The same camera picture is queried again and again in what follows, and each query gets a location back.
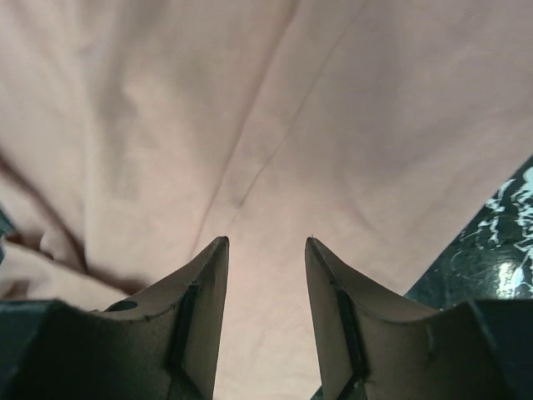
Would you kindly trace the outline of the pink t shirt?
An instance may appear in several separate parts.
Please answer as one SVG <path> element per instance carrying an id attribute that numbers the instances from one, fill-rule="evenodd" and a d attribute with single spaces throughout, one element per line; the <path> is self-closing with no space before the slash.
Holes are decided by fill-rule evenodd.
<path id="1" fill-rule="evenodd" d="M 532 153 L 529 1 L 4 1 L 4 300 L 230 239 L 215 393 L 307 399 L 304 242 L 404 292 Z"/>

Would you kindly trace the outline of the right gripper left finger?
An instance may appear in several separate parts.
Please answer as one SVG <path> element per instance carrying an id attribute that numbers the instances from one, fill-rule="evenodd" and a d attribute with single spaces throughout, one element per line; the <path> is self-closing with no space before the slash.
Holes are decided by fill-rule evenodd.
<path id="1" fill-rule="evenodd" d="M 229 240 L 103 312 L 66 311 L 64 399 L 210 399 L 227 292 Z"/>

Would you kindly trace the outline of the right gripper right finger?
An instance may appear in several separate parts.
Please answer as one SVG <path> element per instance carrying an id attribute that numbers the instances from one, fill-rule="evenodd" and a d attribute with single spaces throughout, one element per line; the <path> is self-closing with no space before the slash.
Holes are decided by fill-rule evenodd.
<path id="1" fill-rule="evenodd" d="M 469 304 L 405 299 L 306 241 L 306 278 L 325 399 L 497 399 L 500 376 Z"/>

